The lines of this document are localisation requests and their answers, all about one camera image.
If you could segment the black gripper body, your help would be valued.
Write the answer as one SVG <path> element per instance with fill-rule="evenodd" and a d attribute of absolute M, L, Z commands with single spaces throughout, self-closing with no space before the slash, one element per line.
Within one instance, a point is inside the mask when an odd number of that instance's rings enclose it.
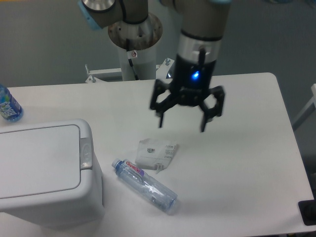
<path fill-rule="evenodd" d="M 170 93 L 181 106 L 195 107 L 210 95 L 209 85 L 216 61 L 199 65 L 176 56 Z"/>

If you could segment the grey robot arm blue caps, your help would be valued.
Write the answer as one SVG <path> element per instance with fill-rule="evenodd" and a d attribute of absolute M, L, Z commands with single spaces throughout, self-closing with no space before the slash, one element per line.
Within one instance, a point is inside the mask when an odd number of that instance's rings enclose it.
<path fill-rule="evenodd" d="M 182 15 L 181 33 L 172 81 L 155 80 L 150 109 L 157 117 L 175 105 L 200 107 L 201 130 L 222 115 L 223 87 L 210 88 L 231 2 L 229 0 L 163 0 L 161 4 Z M 80 0 L 78 6 L 90 28 L 107 28 L 122 56 L 124 80 L 156 78 L 156 61 L 144 53 L 162 36 L 160 20 L 149 12 L 146 0 Z"/>

